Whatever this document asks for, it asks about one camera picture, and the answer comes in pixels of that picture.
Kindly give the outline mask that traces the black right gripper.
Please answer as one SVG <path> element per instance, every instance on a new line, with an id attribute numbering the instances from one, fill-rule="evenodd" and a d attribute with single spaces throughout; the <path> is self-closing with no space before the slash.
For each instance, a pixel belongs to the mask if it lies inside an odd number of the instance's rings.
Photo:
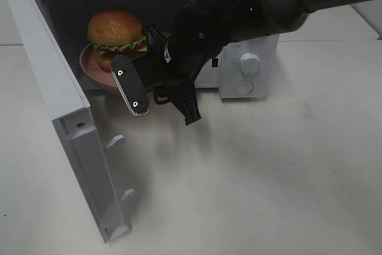
<path id="1" fill-rule="evenodd" d="M 155 25 L 144 27 L 148 64 L 135 61 L 143 85 L 156 100 L 169 100 L 185 125 L 201 119 L 194 81 L 205 63 L 235 41 L 230 31 L 236 0 L 191 0 L 175 16 L 165 43 Z"/>

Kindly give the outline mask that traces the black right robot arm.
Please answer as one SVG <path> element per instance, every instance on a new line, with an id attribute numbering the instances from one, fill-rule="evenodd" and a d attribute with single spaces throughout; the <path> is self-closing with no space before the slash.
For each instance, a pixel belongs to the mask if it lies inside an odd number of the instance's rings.
<path id="1" fill-rule="evenodd" d="M 166 43 L 149 65 L 137 69 L 134 92 L 126 104 L 134 116 L 147 114 L 147 90 L 159 104 L 172 103 L 191 124 L 200 119 L 195 79 L 224 46 L 302 27 L 318 10 L 370 0 L 191 0 L 175 16 Z"/>

